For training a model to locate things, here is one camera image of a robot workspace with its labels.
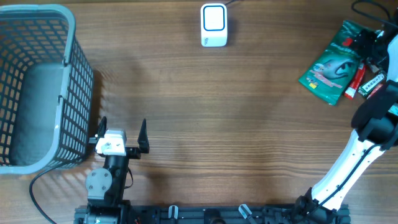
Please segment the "red toothpaste tube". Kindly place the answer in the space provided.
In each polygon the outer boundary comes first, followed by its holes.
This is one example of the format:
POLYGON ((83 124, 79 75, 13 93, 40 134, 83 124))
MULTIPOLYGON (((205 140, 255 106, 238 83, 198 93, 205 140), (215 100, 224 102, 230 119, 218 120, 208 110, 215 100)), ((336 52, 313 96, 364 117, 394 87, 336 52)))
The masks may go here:
POLYGON ((366 66, 365 66, 365 62, 364 60, 360 62, 358 69, 351 81, 351 83, 349 84, 348 88, 346 89, 344 96, 350 100, 352 100, 354 98, 355 93, 357 92, 362 79, 364 77, 366 71, 366 66))

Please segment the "green 3M gloves package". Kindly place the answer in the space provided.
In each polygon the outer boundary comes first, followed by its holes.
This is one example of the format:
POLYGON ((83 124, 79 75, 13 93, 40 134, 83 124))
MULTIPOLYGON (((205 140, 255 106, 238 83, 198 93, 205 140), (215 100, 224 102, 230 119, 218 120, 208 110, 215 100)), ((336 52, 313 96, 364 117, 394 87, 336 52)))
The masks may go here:
POLYGON ((336 105, 353 79, 361 58, 349 46, 368 27, 345 20, 320 56, 298 82, 329 105, 336 105))

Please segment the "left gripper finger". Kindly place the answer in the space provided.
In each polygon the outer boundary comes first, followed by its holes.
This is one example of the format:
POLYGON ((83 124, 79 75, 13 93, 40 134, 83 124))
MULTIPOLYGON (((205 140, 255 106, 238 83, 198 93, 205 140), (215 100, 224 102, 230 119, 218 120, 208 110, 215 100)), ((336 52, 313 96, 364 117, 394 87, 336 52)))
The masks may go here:
POLYGON ((96 139, 103 138, 106 130, 107 130, 107 117, 103 116, 97 127, 95 138, 96 139))
POLYGON ((139 150, 141 153, 149 153, 150 146, 149 146, 149 138, 147 135, 147 121, 143 119, 141 129, 139 132, 139 136, 137 139, 137 143, 139 145, 139 150))

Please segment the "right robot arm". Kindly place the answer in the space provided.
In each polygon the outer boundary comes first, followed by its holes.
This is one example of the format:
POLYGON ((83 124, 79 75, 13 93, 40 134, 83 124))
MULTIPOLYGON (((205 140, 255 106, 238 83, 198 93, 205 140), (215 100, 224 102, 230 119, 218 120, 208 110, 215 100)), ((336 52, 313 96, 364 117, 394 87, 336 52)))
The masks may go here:
POLYGON ((377 32, 344 21, 299 82, 335 105, 341 95, 366 97, 351 121, 348 143, 328 173, 296 200, 292 223, 341 223, 345 195, 366 168, 397 145, 397 14, 377 32))

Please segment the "red white small packet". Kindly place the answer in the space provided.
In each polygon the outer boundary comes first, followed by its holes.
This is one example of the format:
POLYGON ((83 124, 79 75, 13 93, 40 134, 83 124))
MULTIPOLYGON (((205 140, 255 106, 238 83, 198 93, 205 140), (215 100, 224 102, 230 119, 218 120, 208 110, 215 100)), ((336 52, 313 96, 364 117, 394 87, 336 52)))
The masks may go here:
POLYGON ((373 88, 372 92, 370 92, 370 94, 368 95, 367 99, 369 99, 370 97, 372 97, 382 86, 383 86, 382 83, 377 84, 377 85, 373 88))

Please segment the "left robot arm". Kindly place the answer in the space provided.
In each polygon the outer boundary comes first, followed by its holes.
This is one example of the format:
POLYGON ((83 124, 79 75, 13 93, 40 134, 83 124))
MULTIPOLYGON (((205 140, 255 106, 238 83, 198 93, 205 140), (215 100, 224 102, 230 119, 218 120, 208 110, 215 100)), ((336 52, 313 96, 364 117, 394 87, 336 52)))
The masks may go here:
POLYGON ((144 119, 139 131, 137 147, 126 145, 126 132, 123 129, 108 129, 107 118, 100 121, 97 133, 88 143, 104 158, 101 168, 92 170, 86 180, 88 204, 75 210, 75 223, 137 223, 130 201, 123 199, 127 176, 132 176, 129 168, 131 159, 140 159, 150 151, 147 136, 147 121, 144 119))

